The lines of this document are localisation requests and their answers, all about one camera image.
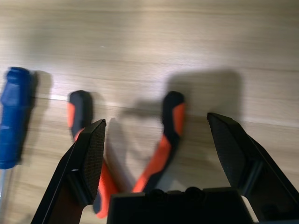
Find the orange and black handle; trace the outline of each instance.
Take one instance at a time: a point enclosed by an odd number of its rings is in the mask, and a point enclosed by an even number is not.
[[[93,120],[93,99],[90,93],[79,90],[69,95],[68,102],[68,126],[74,141],[77,140],[80,132]],[[116,184],[110,171],[103,160],[98,193],[93,203],[94,212],[98,218],[108,215],[110,196],[118,193]]]
[[[184,117],[184,96],[179,92],[169,92],[163,101],[163,136],[155,154],[133,187],[132,192],[148,193],[156,187],[177,151],[183,133]]]

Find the screwdriver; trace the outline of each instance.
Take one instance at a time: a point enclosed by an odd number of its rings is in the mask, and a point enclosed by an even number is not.
[[[72,92],[68,102],[68,126],[74,141],[77,140],[80,132],[92,123],[92,119],[93,99],[91,94],[83,90]],[[119,190],[104,159],[98,192],[93,203],[93,210],[98,218],[107,216],[110,196],[118,192]]]
[[[2,120],[0,125],[0,212],[7,170],[18,162],[20,143],[25,134],[24,123],[30,107],[30,71],[11,67],[6,75],[6,85],[1,95]]]

